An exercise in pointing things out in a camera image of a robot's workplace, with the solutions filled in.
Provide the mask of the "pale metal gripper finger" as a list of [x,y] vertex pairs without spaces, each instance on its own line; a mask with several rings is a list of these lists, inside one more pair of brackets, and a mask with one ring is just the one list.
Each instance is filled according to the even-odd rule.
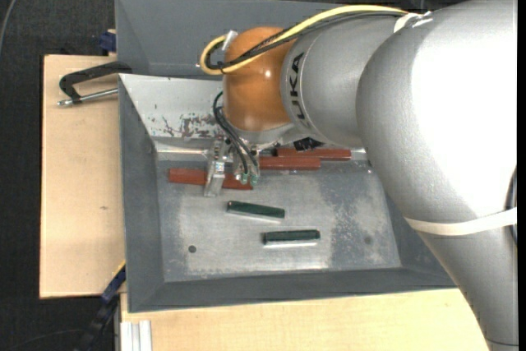
[[222,161],[210,161],[207,169],[204,196],[216,197],[219,195],[225,179],[225,164]]

